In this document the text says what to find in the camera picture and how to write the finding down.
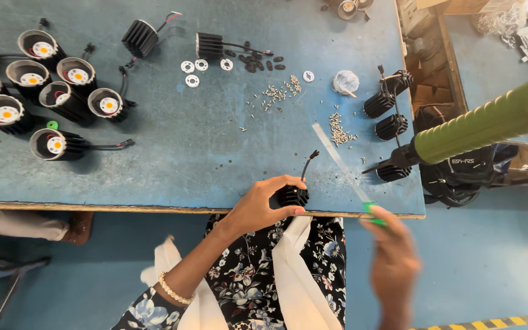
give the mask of black floral fabric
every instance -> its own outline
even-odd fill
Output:
[[[207,235],[223,215],[213,215]],[[276,292],[272,249],[292,218],[241,236],[214,262],[205,279],[231,330],[287,330]],[[335,317],[345,327],[346,238],[342,218],[313,218],[300,253]],[[112,330],[175,330],[183,308],[148,289]]]

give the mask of worn table surface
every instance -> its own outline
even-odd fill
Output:
[[[360,174],[396,147],[394,140],[383,142],[374,135],[378,119],[361,113],[363,101],[378,89],[377,65],[383,64],[386,73],[404,65],[394,2],[374,4],[368,10],[369,22],[362,15],[343,21],[334,9],[321,12],[322,4],[308,0],[0,0],[0,53],[18,52],[18,35],[36,28],[40,17],[46,17],[51,22],[48,33],[69,55],[80,56],[88,42],[96,45],[88,60],[97,71],[98,85],[115,90],[121,82],[117,66],[131,59],[120,42],[131,22],[144,19],[159,26],[170,11],[184,14],[168,23],[158,46],[129,71],[126,97],[138,107],[125,122],[99,119],[84,128],[47,109],[27,105],[35,115],[45,116],[44,122],[57,120],[60,129],[92,143],[132,138],[136,145],[120,152],[90,152],[74,162],[47,162],[29,151],[30,134],[18,138],[0,132],[0,201],[146,206],[158,211],[192,208],[189,212],[232,208],[255,181],[285,173],[300,175],[309,154],[319,149],[321,155],[307,170],[311,194],[307,209],[361,212],[361,202],[348,184],[353,180],[371,199],[395,213],[424,215],[417,168],[410,177],[387,184],[374,173]],[[249,73],[236,57],[232,71],[223,71],[218,62],[210,63],[207,71],[195,71],[201,83],[190,88],[180,64],[196,59],[197,31],[274,50],[275,56],[284,56],[287,69]],[[0,77],[5,81],[5,66],[10,62],[0,63]],[[360,77],[356,99],[340,96],[331,87],[333,75],[342,69]],[[304,81],[305,70],[314,72],[315,81]],[[264,112],[262,92],[268,85],[281,86],[290,75],[299,78],[302,93]],[[408,92],[398,101],[401,113],[410,118]],[[329,133],[328,116],[336,112],[334,105],[339,106],[344,131],[360,137],[339,148],[351,167],[348,176],[340,172],[311,128],[319,122]],[[407,132],[401,142],[411,138]],[[361,157],[367,158],[365,165]]]
[[[468,110],[474,110],[528,81],[528,63],[493,34],[482,36],[469,15],[445,15]],[[528,143],[528,134],[510,141]]]

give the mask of yellow black hazard tape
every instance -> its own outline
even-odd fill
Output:
[[[476,322],[458,323],[450,325],[436,325],[428,328],[412,328],[409,330],[493,330],[509,328],[511,326],[527,325],[528,315],[524,317],[484,319]]]

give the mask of woman's hand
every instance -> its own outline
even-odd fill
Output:
[[[387,224],[380,227],[360,219],[376,240],[371,281],[382,306],[381,329],[408,329],[411,296],[421,261],[415,254],[411,232],[396,215],[378,206],[372,206],[371,212]]]
[[[301,206],[285,206],[276,210],[270,208],[268,200],[285,185],[295,185],[300,189],[307,188],[299,177],[288,175],[258,181],[220,222],[224,222],[225,226],[239,237],[272,226],[291,215],[304,213],[304,208]]]

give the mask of backpack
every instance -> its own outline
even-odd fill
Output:
[[[457,113],[452,103],[422,105],[415,115],[415,134],[449,122]],[[425,204],[440,201],[451,208],[473,202],[480,187],[494,181],[494,150],[494,146],[486,146],[438,164],[420,164],[421,183],[429,192],[424,194]]]

